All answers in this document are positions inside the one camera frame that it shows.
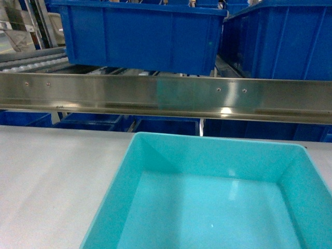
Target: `plastic bin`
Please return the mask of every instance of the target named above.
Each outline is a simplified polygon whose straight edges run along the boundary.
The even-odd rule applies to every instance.
[[[228,4],[228,3],[226,3],[225,6],[226,6],[225,9],[228,10],[231,15],[233,15],[233,14],[239,12],[240,10],[247,8],[249,6],[249,4],[248,3],[246,3],[246,4]]]
[[[128,115],[71,113],[55,128],[127,132],[133,118]]]
[[[81,248],[332,248],[331,224],[302,146],[138,133]]]
[[[54,128],[74,129],[74,130],[91,130],[91,131],[114,131],[114,124],[98,124],[98,123],[74,123],[59,122]]]
[[[73,64],[209,75],[225,10],[54,0]]]
[[[98,122],[98,123],[119,123],[123,115],[94,114],[94,113],[70,113],[63,121],[70,122]]]
[[[142,118],[138,119],[133,132],[154,132],[179,135],[199,135],[199,121],[172,118]]]
[[[204,136],[328,142],[332,126],[321,124],[275,123],[207,119]]]
[[[326,134],[323,142],[332,143],[332,129]]]
[[[332,80],[332,1],[264,0],[224,22],[221,57],[245,77]]]
[[[51,114],[4,111],[0,112],[0,125],[51,127]]]

